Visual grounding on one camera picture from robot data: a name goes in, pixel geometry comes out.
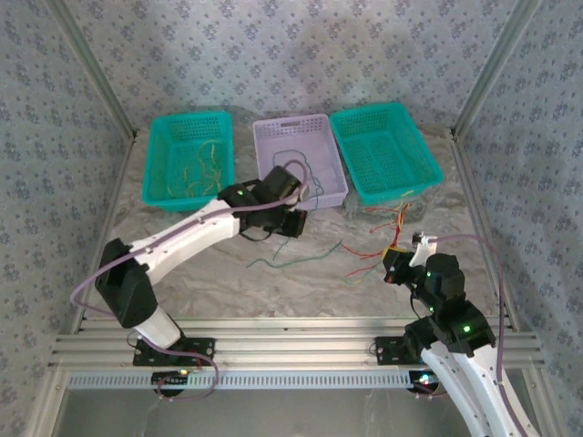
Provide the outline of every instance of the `marble surface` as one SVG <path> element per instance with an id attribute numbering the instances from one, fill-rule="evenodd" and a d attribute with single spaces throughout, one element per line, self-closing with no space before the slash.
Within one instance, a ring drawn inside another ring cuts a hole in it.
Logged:
<path id="1" fill-rule="evenodd" d="M 450 148 L 453 142 L 442 128 L 423 129 L 424 138 L 445 174 L 439 187 L 430 188 L 413 200 L 404 219 L 400 245 L 410 248 L 414 231 L 445 236 L 475 233 Z M 235 180 L 257 176 L 251 126 L 236 126 Z M 186 214 L 167 213 L 146 206 L 141 200 L 148 131 L 140 131 L 131 153 L 119 196 L 110 238 L 124 242 L 142 239 L 179 221 Z M 370 229 L 394 216 L 386 212 L 364 212 L 348 179 L 350 193 L 341 208 L 319 209 L 308 217 L 299 239 L 290 240 L 276 260 L 277 248 L 286 239 L 272 236 L 253 243 L 242 237 L 222 241 L 204 250 L 170 272 L 156 286 L 161 306 L 178 318 L 221 317 L 308 317 L 308 316 L 388 316 L 413 317 L 409 291 L 383 282 L 382 266 L 354 284 L 341 278 L 348 272 L 380 261 L 360 260 L 339 247 L 325 259 L 282 269 L 270 268 L 257 258 L 274 264 L 325 254 L 340 240 L 361 252 L 376 252 L 388 246 L 394 231 L 389 227 L 374 233 Z M 479 247 L 473 242 L 454 242 L 440 251 L 456 254 L 465 273 L 468 298 L 486 315 L 497 313 L 495 291 L 486 277 Z M 92 303 L 104 307 L 94 292 Z M 417 302 L 416 307 L 423 311 Z M 89 317 L 104 317 L 89 314 Z"/>

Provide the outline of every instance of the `red wire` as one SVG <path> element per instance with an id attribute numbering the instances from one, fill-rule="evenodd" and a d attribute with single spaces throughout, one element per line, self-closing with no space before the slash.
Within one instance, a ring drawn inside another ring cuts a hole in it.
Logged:
<path id="1" fill-rule="evenodd" d="M 366 270 L 374 269 L 374 266 L 371 266 L 371 267 L 363 267 L 362 269 L 358 269 L 358 270 L 355 270 L 355 271 L 351 271 L 350 273 L 348 273 L 348 274 L 347 274 L 346 276 L 344 276 L 344 277 L 345 277 L 345 278 L 348 278 L 348 277 L 350 277 L 350 276 L 352 276 L 352 275 L 355 275 L 355 274 L 356 274 L 356 273 L 358 273 L 359 271 L 366 271 Z"/>
<path id="2" fill-rule="evenodd" d="M 376 253 L 361 253 L 361 252 L 357 252 L 354 249 L 350 249 L 348 246 L 346 246 L 345 244 L 342 244 L 343 248 L 345 248 L 346 250 L 348 250 L 350 253 L 353 253 L 354 255 L 358 255 L 359 257 L 375 257 L 377 254 Z"/>
<path id="3" fill-rule="evenodd" d="M 366 208 L 365 211 L 366 212 L 372 212 L 372 211 L 376 211 L 376 210 L 386 210 L 386 211 L 392 211 L 392 212 L 398 212 L 399 214 L 397 214 L 397 218 L 396 220 L 394 220 L 391 223 L 384 223 L 382 225 L 377 226 L 376 228 L 372 228 L 370 230 L 371 233 L 375 232 L 377 229 L 382 228 L 384 226 L 389 226 L 389 225 L 393 225 L 396 224 L 395 228 L 394 228 L 394 239 L 393 242 L 391 243 L 391 246 L 389 246 L 390 248 L 394 248 L 397 245 L 397 242 L 399 241 L 399 234 L 401 234 L 401 225 L 399 223 L 401 223 L 401 220 L 403 220 L 404 214 L 407 212 L 407 210 L 409 209 L 409 207 L 411 207 L 411 204 L 408 203 L 407 205 L 404 206 L 404 208 L 402 210 L 396 210 L 396 209 L 390 209 L 390 208 Z M 361 253 L 358 252 L 354 249 L 350 249 L 348 246 L 342 244 L 343 248 L 345 248 L 346 250 L 348 250 L 350 253 L 354 254 L 354 255 L 358 255 L 359 257 L 361 257 L 361 259 L 369 259 L 369 258 L 374 258 L 374 257 L 378 257 L 379 255 L 383 255 L 384 251 L 381 250 L 380 252 L 376 252 L 376 253 Z M 363 267 L 362 269 L 357 269 L 355 271 L 351 271 L 350 273 L 348 273 L 346 276 L 344 276 L 345 278 L 349 278 L 352 275 L 355 275 L 356 273 L 359 273 L 361 271 L 367 271 L 370 269 L 374 269 L 375 266 L 371 266 L 371 267 Z"/>
<path id="4" fill-rule="evenodd" d="M 393 225 L 393 224 L 394 224 L 394 222 L 393 222 L 393 221 L 392 221 L 392 222 L 390 222 L 390 223 L 383 223 L 382 225 L 379 225 L 379 226 L 377 226 L 377 227 L 375 227 L 375 228 L 372 228 L 372 229 L 370 230 L 370 232 L 371 232 L 371 234 L 372 234 L 372 233 L 373 233 L 373 232 L 375 232 L 377 229 L 384 228 L 385 226 L 390 226 L 390 225 Z"/>

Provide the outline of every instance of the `blue floral wallpaper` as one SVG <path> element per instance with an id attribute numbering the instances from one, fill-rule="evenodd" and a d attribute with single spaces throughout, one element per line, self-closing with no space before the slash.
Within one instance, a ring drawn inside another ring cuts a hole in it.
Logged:
<path id="1" fill-rule="evenodd" d="M 452 125 L 514 0 L 69 0 L 134 127 L 399 100 Z"/>
<path id="2" fill-rule="evenodd" d="M 545 1 L 463 144 L 517 304 L 583 435 L 583 4 Z"/>
<path id="3" fill-rule="evenodd" d="M 42 1 L 0 16 L 0 436 L 19 436 L 128 142 Z"/>

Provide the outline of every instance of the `plastic basket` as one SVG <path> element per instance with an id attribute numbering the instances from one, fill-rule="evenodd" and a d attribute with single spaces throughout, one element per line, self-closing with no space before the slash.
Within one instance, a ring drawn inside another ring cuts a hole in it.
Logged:
<path id="1" fill-rule="evenodd" d="M 144 203 L 166 211 L 202 208 L 233 183 L 233 133 L 227 112 L 152 121 L 144 172 Z"/>
<path id="2" fill-rule="evenodd" d="M 309 171 L 310 192 L 300 208 L 342 205 L 348 187 L 326 115 L 256 121 L 253 123 L 253 137 L 260 178 L 265 178 L 273 167 L 297 159 L 307 164 Z M 288 169 L 296 178 L 302 178 L 302 168 L 297 164 Z"/>
<path id="3" fill-rule="evenodd" d="M 415 196 L 444 180 L 400 103 L 348 109 L 332 114 L 330 120 L 364 205 Z"/>

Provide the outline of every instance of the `robotic arm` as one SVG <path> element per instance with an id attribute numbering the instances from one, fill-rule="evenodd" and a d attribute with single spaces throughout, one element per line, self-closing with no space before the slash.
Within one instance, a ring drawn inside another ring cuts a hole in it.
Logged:
<path id="1" fill-rule="evenodd" d="M 131 252 L 137 255 L 99 276 L 96 288 L 124 328 L 133 328 L 162 349 L 184 349 L 183 332 L 158 305 L 152 287 L 179 264 L 224 239 L 251 227 L 297 238 L 307 213 L 295 209 L 304 185 L 283 167 L 274 168 L 263 180 L 225 188 L 197 213 L 160 233 L 124 244 L 110 241 L 104 248 L 101 267 Z M 292 198 L 291 204 L 254 208 Z M 235 208 L 232 213 L 213 212 Z"/>
<path id="2" fill-rule="evenodd" d="M 375 339 L 377 362 L 427 364 L 464 417 L 472 436 L 538 436 L 504 369 L 496 376 L 497 347 L 484 315 L 465 300 L 465 277 L 457 258 L 436 254 L 435 237 L 414 236 L 415 254 L 388 250 L 386 282 L 404 284 L 431 313 L 405 327 L 401 338 Z M 504 384 L 510 411 L 501 394 Z"/>

